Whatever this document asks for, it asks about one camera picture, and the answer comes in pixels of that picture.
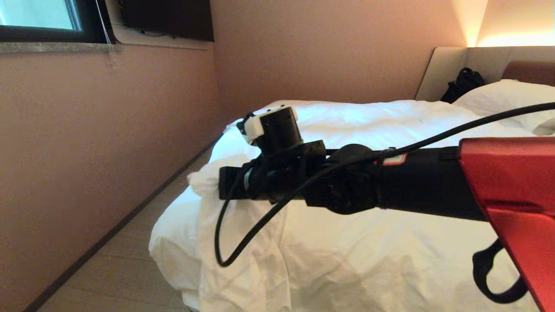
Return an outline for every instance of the wall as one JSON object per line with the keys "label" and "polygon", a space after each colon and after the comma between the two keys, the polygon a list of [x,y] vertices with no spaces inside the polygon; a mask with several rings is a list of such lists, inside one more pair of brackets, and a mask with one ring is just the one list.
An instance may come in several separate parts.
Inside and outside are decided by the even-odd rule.
{"label": "wall", "polygon": [[466,46],[476,46],[488,0],[450,0],[450,2],[465,35]]}
{"label": "wall", "polygon": [[437,46],[467,45],[445,0],[212,0],[223,103],[414,98]]}
{"label": "wall", "polygon": [[223,130],[213,51],[0,55],[0,310],[19,311]]}
{"label": "wall", "polygon": [[489,0],[478,46],[555,46],[553,3],[553,0]]}

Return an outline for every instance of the black bag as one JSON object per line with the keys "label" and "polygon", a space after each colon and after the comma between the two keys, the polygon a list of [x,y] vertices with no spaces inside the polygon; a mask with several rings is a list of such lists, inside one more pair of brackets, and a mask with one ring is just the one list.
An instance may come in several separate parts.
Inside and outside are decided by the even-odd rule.
{"label": "black bag", "polygon": [[441,97],[442,102],[453,103],[463,94],[472,89],[476,89],[485,85],[486,82],[479,72],[475,72],[470,68],[464,67],[458,73],[457,80],[448,83],[449,89]]}

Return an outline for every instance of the wooden floor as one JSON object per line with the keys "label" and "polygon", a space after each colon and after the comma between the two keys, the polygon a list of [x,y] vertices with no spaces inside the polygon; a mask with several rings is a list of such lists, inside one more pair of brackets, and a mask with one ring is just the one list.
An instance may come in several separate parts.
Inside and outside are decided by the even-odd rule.
{"label": "wooden floor", "polygon": [[211,149],[150,202],[65,283],[39,312],[184,312],[181,293],[149,256],[152,227],[188,186],[187,175],[208,162]]}

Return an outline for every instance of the white bedsheet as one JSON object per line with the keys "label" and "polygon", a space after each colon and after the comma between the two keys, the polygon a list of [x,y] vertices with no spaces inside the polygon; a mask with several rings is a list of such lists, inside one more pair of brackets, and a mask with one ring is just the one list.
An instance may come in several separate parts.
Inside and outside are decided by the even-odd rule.
{"label": "white bedsheet", "polygon": [[[372,149],[401,147],[477,118],[443,102],[401,100],[348,104],[279,101],[296,106],[305,142],[327,148],[359,143]],[[429,147],[457,145],[463,137],[531,136],[490,124]],[[156,223],[150,254],[186,304],[209,311],[534,311],[528,294],[516,303],[489,301],[474,285],[472,254],[496,236],[484,222],[394,210],[337,215],[325,208],[288,204],[237,261],[220,268],[214,256],[218,168],[241,165],[259,154],[231,125],[210,163]],[[220,235],[224,258],[270,208],[238,201],[228,207]],[[493,291],[518,277],[500,253],[488,277]]]}

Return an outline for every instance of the baseboard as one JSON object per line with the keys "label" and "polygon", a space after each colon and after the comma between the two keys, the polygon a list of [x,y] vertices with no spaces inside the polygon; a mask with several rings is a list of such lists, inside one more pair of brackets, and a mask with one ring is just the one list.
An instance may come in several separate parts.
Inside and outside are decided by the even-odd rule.
{"label": "baseboard", "polygon": [[199,157],[209,150],[221,138],[212,141],[200,153],[188,161],[183,167],[175,172],[166,182],[164,182],[156,191],[148,196],[142,203],[135,207],[128,215],[126,215],[116,226],[106,233],[99,241],[97,241],[89,250],[87,250],[77,261],[75,261],[67,270],[64,271],[54,282],[50,284],[31,304],[29,304],[23,312],[36,312],[54,293],[60,289],[66,281],[69,280],[92,256],[94,256],[108,241],[110,241],[125,225],[131,221],[137,214],[143,210],[158,194],[160,194],[168,185],[170,185],[178,176],[181,175],[189,166],[191,166]]}

